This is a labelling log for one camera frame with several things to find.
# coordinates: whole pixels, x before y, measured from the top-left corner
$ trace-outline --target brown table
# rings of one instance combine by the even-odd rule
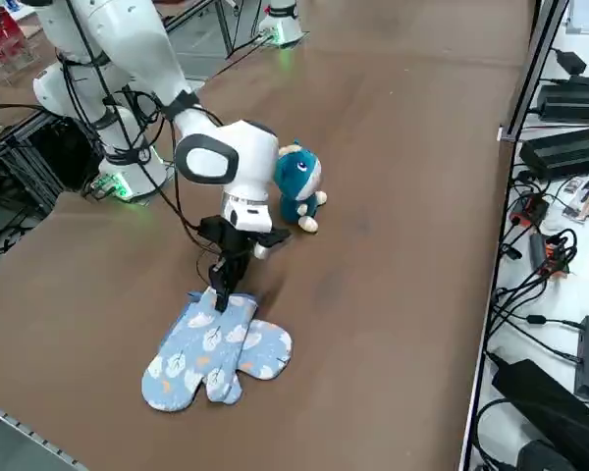
[[[184,412],[150,409],[140,378],[201,288],[198,251],[159,199],[64,195],[0,262],[0,407],[92,470],[455,469],[528,3],[304,0],[302,45],[201,90],[223,119],[263,122],[323,162],[318,235],[296,233],[244,282],[258,317],[293,336],[277,380],[242,378],[233,407],[201,392]],[[219,197],[182,184],[192,221]]]

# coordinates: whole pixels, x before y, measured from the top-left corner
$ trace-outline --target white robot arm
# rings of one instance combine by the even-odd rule
[[[181,131],[175,149],[180,173],[196,183],[222,184],[222,216],[236,229],[269,233],[272,220],[266,201],[278,153],[278,139],[258,124],[238,121],[216,127],[200,111],[196,95],[186,81],[168,34],[151,0],[27,0],[36,8],[46,36],[74,66],[72,87],[82,112],[94,125],[108,154],[129,148],[121,124],[103,105],[105,96],[92,67],[89,51],[99,61],[99,70],[112,89],[119,89],[133,76],[150,88],[163,105],[166,117]],[[80,22],[80,31],[74,16]],[[89,46],[82,40],[84,34]],[[33,84],[42,105],[54,113],[83,118],[75,110],[63,81],[60,64],[53,64]],[[130,139],[137,138],[133,114],[118,107]],[[147,169],[157,183],[165,172],[158,162]],[[140,168],[123,169],[133,180],[143,180]]]
[[[50,111],[83,120],[95,130],[106,150],[101,170],[131,181],[131,187],[139,188],[134,194],[153,191],[153,184],[165,181],[161,160],[151,158],[154,149],[143,151],[145,141],[133,113],[102,102],[110,90],[134,77],[154,92],[166,118],[181,131],[174,150],[179,172],[193,182],[224,187],[220,216],[203,218],[197,230],[221,248],[209,278],[219,294],[217,308],[224,309],[251,251],[263,258],[265,247],[288,237],[287,231],[273,228],[267,206],[277,136],[250,121],[212,124],[187,84],[151,0],[25,3],[35,7],[62,58],[34,80],[35,95]],[[138,162],[126,158],[134,149]]]

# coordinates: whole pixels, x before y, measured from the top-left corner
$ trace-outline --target blue plush toy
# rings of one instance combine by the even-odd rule
[[[275,168],[275,184],[282,192],[280,209],[287,223],[298,223],[306,232],[316,233],[316,210],[327,201],[324,191],[317,191],[321,183],[321,163],[316,155],[298,142],[279,150]]]

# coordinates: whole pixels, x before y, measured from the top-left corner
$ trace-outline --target patterned oven mitt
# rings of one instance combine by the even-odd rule
[[[201,382],[210,400],[235,403],[241,396],[236,368],[272,379],[290,359],[287,332],[263,321],[248,326],[257,307],[252,297],[232,295],[222,315],[214,309],[213,289],[194,299],[197,302],[187,305],[142,377],[142,395],[155,409],[188,407]]]

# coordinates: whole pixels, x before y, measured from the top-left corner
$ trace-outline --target metal frame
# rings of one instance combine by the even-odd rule
[[[568,0],[545,0],[530,39],[526,61],[510,102],[506,123],[502,126],[502,140],[517,142],[526,119],[528,107],[539,84],[543,67],[557,36]]]
[[[58,458],[62,459],[66,464],[69,464],[70,466],[72,466],[76,470],[87,471],[87,468],[81,462],[79,462],[78,460],[69,456],[67,453],[65,453],[58,446],[55,446],[55,445],[51,444],[50,442],[48,442],[47,440],[45,440],[44,438],[42,438],[38,433],[31,430],[29,427],[27,427],[26,425],[21,423],[18,419],[10,416],[2,409],[0,409],[0,422],[8,425],[12,429],[17,430],[25,437],[28,437],[29,439],[33,440],[38,445],[40,445],[42,448],[44,448],[46,451],[48,451],[49,453],[54,454]]]
[[[232,37],[229,34],[229,26],[227,25],[227,17],[225,16],[225,9],[223,8],[223,0],[215,0],[214,7],[216,7],[218,25],[220,26],[220,32],[223,35],[223,42],[225,43],[227,57],[229,57],[234,52],[234,44],[232,43]]]
[[[509,114],[506,122],[502,125],[500,139],[512,143],[510,159],[514,159],[514,149],[518,143],[523,123],[526,118],[528,107],[532,102],[534,92],[539,84],[539,79],[543,73],[543,68],[550,54],[552,44],[559,31],[559,26],[562,22],[562,17],[568,4],[568,0],[544,0],[543,6],[539,12],[539,18],[537,25],[535,26],[532,37],[530,39],[530,45],[528,47],[528,54],[519,76],[519,81],[515,88],[514,94],[510,101]],[[512,166],[509,169],[509,178],[512,172]],[[500,236],[504,229],[504,223],[501,224]],[[497,277],[497,271],[499,270],[499,262],[496,262],[496,266],[492,273],[491,288],[494,287],[494,282]],[[485,324],[482,330],[482,336],[480,339],[480,349],[478,353],[478,360],[476,365],[476,372],[473,381],[473,388],[471,394],[471,401],[469,404],[469,411],[467,417],[467,423],[464,431],[464,440],[462,444],[462,451],[460,455],[460,463],[458,470],[468,471],[471,460],[471,437],[474,433],[474,427],[476,426],[474,419],[478,411],[478,404],[480,399],[480,391],[482,388],[482,374],[484,372],[484,357],[482,355],[482,349],[485,342],[485,336],[489,325],[489,313],[485,315]]]

